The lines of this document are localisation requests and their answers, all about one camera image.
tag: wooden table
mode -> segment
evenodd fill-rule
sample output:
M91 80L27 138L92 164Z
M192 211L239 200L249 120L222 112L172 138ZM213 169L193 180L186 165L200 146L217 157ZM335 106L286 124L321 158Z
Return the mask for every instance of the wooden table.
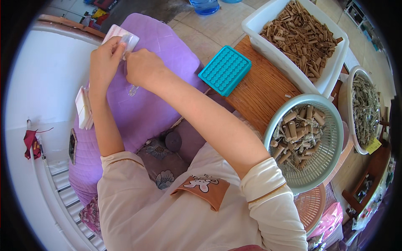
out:
M253 49L248 36L245 36L235 46L235 50L250 59L252 67L239 85L224 99L264 135L273 115L290 99L285 95L293 98L300 95L301 92L278 68ZM348 74L345 66L343 66L341 72ZM335 97L333 104L337 108L341 84L342 82L338 81L331 94L331 96ZM349 138L348 145L340 155L334 170L323 182L325 186L335 176L352 149L353 142Z

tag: woman's right hand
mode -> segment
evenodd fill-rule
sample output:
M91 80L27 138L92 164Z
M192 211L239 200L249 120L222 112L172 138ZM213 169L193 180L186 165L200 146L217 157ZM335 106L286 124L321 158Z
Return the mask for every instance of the woman's right hand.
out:
M152 86L172 74L162 59L147 49L126 52L125 58L127 61L126 78L134 86L150 90Z

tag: blue water jug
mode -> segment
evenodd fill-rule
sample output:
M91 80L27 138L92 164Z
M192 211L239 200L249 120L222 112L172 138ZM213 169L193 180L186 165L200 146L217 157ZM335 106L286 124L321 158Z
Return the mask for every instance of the blue water jug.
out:
M219 10L218 0L190 0L197 14L206 16Z
M242 0L222 0L222 2L225 2L225 3L229 3L229 4L235 4L235 3L238 3L238 2L241 2Z

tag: white plastic basin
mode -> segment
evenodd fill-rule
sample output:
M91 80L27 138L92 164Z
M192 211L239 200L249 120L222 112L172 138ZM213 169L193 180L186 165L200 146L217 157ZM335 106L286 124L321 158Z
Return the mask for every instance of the white plastic basin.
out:
M331 18L309 0L299 0L311 15L328 26L329 30L334 33L334 38L343 38L343 41L335 47L332 57L327 60L321 77L313 84L287 56L259 35L263 26L277 18L289 2L290 0L267 2L242 22L242 29L250 36L253 48L272 62L301 92L321 94L328 98L334 89L345 61L349 46L348 36Z

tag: stack of paper bags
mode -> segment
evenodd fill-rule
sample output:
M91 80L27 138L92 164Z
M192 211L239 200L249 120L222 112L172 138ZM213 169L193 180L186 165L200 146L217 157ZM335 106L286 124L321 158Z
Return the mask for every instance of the stack of paper bags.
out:
M88 89L81 86L76 97L76 107L80 123L80 129L89 130L94 124L92 118L91 104L88 97Z

